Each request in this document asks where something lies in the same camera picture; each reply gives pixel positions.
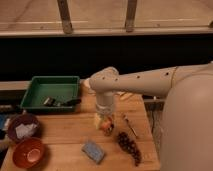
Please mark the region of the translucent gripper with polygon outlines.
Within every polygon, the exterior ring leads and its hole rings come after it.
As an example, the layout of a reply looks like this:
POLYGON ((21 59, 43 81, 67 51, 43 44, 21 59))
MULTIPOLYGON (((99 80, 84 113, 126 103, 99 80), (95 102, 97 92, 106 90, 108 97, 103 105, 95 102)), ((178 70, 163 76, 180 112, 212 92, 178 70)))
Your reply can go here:
POLYGON ((114 112, 114 105, 96 105, 96 110, 97 113, 94 115, 94 125, 97 130, 100 130, 100 125, 101 125, 101 117, 99 115, 110 115, 110 128, 114 129, 115 128, 115 117, 113 114, 114 112))

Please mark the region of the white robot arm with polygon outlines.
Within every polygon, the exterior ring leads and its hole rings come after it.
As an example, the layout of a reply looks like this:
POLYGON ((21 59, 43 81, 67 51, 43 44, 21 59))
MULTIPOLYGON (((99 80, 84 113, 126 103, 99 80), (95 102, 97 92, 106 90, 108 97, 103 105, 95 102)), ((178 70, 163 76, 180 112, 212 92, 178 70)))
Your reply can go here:
POLYGON ((213 61, 129 74, 107 67, 89 85, 101 116, 114 113, 117 92, 163 101, 160 171, 213 171, 213 61))

